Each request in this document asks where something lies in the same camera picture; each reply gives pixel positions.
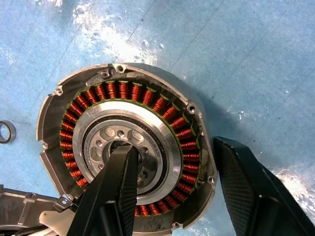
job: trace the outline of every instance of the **copper winding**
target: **copper winding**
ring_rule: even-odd
[[[95,93],[97,94],[100,100],[106,99],[105,90],[102,85],[95,87]]]
[[[60,138],[62,138],[62,139],[72,140],[73,133],[69,133],[69,132],[66,132],[64,130],[61,130],[59,135],[60,135]]]
[[[70,172],[72,178],[77,178],[82,175],[81,171],[79,169],[74,169]]]
[[[159,112],[162,108],[165,107],[167,101],[161,96],[159,97],[159,99],[155,102],[154,106],[153,106],[153,110],[155,112]]]
[[[170,108],[168,108],[164,114],[162,115],[162,117],[165,119],[165,120],[169,120],[169,119],[172,119],[174,118],[174,116],[176,115],[177,113],[177,110],[174,106],[171,106]]]
[[[164,199],[167,201],[167,203],[168,203],[172,208],[175,208],[175,207],[178,206],[177,201],[176,201],[173,197],[171,197],[170,195],[168,195],[168,196],[165,197]]]
[[[110,98],[116,98],[117,97],[117,91],[116,91],[116,86],[114,81],[110,81],[106,85],[107,87],[107,93]]]
[[[196,183],[196,181],[197,181],[197,177],[196,176],[192,176],[192,175],[189,175],[189,174],[183,174],[182,179],[184,181],[186,181],[187,183],[192,183],[192,184]]]
[[[192,133],[191,128],[184,129],[177,134],[177,138],[179,140],[188,139],[188,138],[191,138],[192,136],[193,136],[193,133]]]
[[[171,123],[171,127],[173,129],[178,129],[178,128],[182,128],[186,124],[187,122],[185,121],[184,117],[179,117]]]
[[[150,216],[151,215],[150,210],[147,207],[147,205],[141,205],[140,210],[141,210],[141,213],[143,214],[143,216]]]
[[[199,172],[199,165],[184,163],[184,171],[197,174]]]
[[[128,81],[119,81],[120,98],[127,99],[129,95]]]
[[[76,163],[74,160],[72,160],[72,161],[67,161],[67,162],[65,163],[65,166],[67,166],[68,169],[75,169],[75,168],[78,168],[78,165],[77,165],[77,163]]]
[[[172,192],[172,195],[180,202],[186,199],[186,196],[176,189]]]
[[[192,191],[192,187],[183,182],[179,182],[176,187],[183,191],[184,193],[190,193]]]
[[[63,151],[63,158],[64,159],[74,159],[74,154],[72,151]]]
[[[136,205],[136,209],[134,210],[134,216],[140,216],[141,211],[140,211],[140,207]]]
[[[153,215],[159,215],[159,214],[161,214],[159,208],[157,207],[157,205],[156,205],[155,203],[149,204],[149,208],[150,208],[150,210],[151,210],[151,212],[152,212]]]
[[[81,116],[83,113],[80,106],[76,104],[75,102],[71,103],[71,105],[69,106],[69,109],[78,116]]]
[[[144,93],[144,96],[143,96],[143,104],[150,106],[153,98],[154,98],[154,92],[147,89],[146,92]]]
[[[142,85],[140,84],[132,84],[132,90],[131,90],[131,99],[132,101],[139,101],[140,95],[141,95],[141,89]]]
[[[83,187],[88,183],[87,179],[84,177],[80,177],[76,182],[80,187]]]
[[[60,147],[61,147],[62,149],[71,150],[71,149],[72,149],[72,142],[69,142],[69,141],[61,141],[61,142],[60,142]]]
[[[182,150],[196,150],[198,149],[197,143],[195,141],[186,142],[181,144]]]
[[[78,118],[72,114],[69,111],[66,111],[66,113],[63,116],[66,120],[70,121],[71,123],[76,123],[76,121],[78,120]]]
[[[95,96],[94,92],[93,92],[91,89],[87,90],[87,91],[84,93],[84,95],[87,97],[88,101],[89,101],[91,104],[94,104],[94,103],[97,102],[96,96]]]
[[[183,155],[184,161],[190,161],[190,162],[199,162],[199,154],[198,153],[184,153]]]
[[[164,212],[168,212],[171,210],[171,208],[168,206],[168,204],[162,199],[160,201],[157,202],[158,207]]]
[[[84,109],[86,110],[90,105],[85,96],[79,95],[76,98],[76,102]]]

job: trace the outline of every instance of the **bolt hole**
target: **bolt hole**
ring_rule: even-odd
[[[102,147],[103,146],[103,143],[101,140],[97,140],[96,141],[96,145],[99,146],[99,147]]]
[[[117,70],[118,70],[119,72],[123,72],[123,71],[124,71],[124,69],[123,69],[123,67],[122,67],[121,65],[117,66]]]
[[[125,136],[125,133],[122,130],[118,130],[117,135],[118,137],[122,138],[123,136]]]
[[[142,152],[143,154],[147,154],[147,153],[149,152],[149,150],[148,150],[147,147],[142,147],[142,148],[141,148],[141,152]]]
[[[215,182],[215,179],[212,178],[212,177],[209,177],[209,178],[208,178],[208,182],[209,182],[209,183],[214,183],[214,182]]]
[[[189,107],[189,112],[190,113],[195,113],[195,107],[194,106],[190,106]]]

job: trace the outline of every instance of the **circular hole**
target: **circular hole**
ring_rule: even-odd
[[[99,147],[102,147],[103,146],[103,143],[101,140],[97,140],[96,141],[96,145],[99,146]]]
[[[107,128],[105,129],[105,133],[106,133],[108,136],[114,136],[114,135],[115,135],[115,131],[114,131],[114,129],[111,128],[111,127],[107,127]]]
[[[214,182],[215,182],[215,179],[212,178],[212,177],[209,177],[209,178],[208,178],[208,182],[209,182],[209,183],[214,183]]]
[[[128,141],[133,145],[140,145],[143,143],[143,136],[135,130],[130,130],[127,134]]]
[[[147,154],[149,152],[149,150],[148,150],[147,147],[142,147],[141,148],[141,152],[144,153],[144,154]]]
[[[190,106],[189,107],[189,112],[190,113],[194,113],[195,112],[195,107],[194,106]]]
[[[123,72],[123,71],[124,71],[124,69],[123,69],[123,67],[122,67],[121,65],[117,66],[117,70],[118,70],[119,72]]]
[[[0,137],[4,141],[7,141],[10,138],[10,130],[5,124],[0,126]]]
[[[118,137],[122,138],[123,136],[125,136],[125,133],[122,130],[118,130],[117,135]]]

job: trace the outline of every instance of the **white wire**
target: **white wire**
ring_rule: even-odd
[[[33,233],[33,234],[29,235],[29,236],[45,236],[46,234],[49,234],[51,231],[52,231],[52,229],[47,228],[45,230]]]

